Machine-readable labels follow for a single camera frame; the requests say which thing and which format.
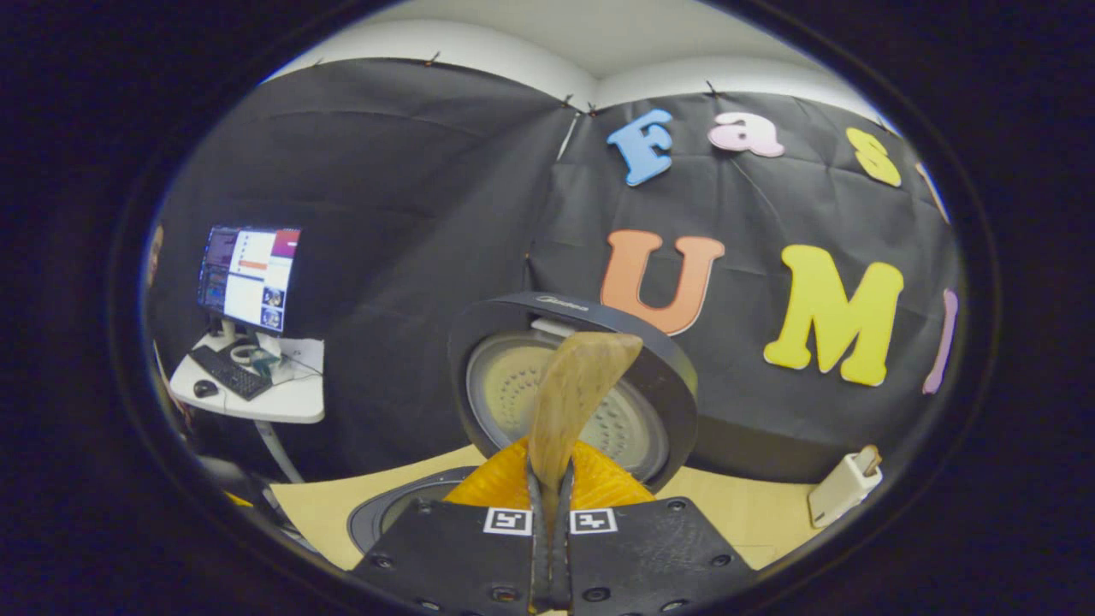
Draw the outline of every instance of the computer monitor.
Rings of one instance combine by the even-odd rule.
[[[217,225],[209,231],[198,304],[255,332],[280,336],[300,229]]]

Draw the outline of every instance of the white desk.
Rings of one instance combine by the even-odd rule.
[[[211,337],[206,335],[194,347],[206,345],[214,351],[220,351],[234,342],[226,336]],[[212,414],[220,414],[255,422],[258,434],[263,438],[266,449],[277,462],[278,467],[293,484],[303,484],[303,479],[286,455],[281,442],[270,422],[278,423],[316,423],[323,419],[323,377],[301,369],[298,376],[291,381],[275,385],[251,400],[244,400],[227,387],[217,383],[217,394],[207,398],[194,395],[194,384],[199,381],[217,383],[191,359],[183,358],[182,363],[171,376],[171,393],[176,398],[192,407]]]

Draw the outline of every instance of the screw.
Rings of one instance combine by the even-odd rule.
[[[588,601],[589,603],[597,603],[599,601],[604,601],[606,598],[612,596],[612,593],[608,589],[598,586],[596,589],[589,589],[588,591],[581,593],[581,598]]]
[[[517,591],[509,586],[495,586],[491,589],[491,601],[497,601],[498,603],[517,601]]]

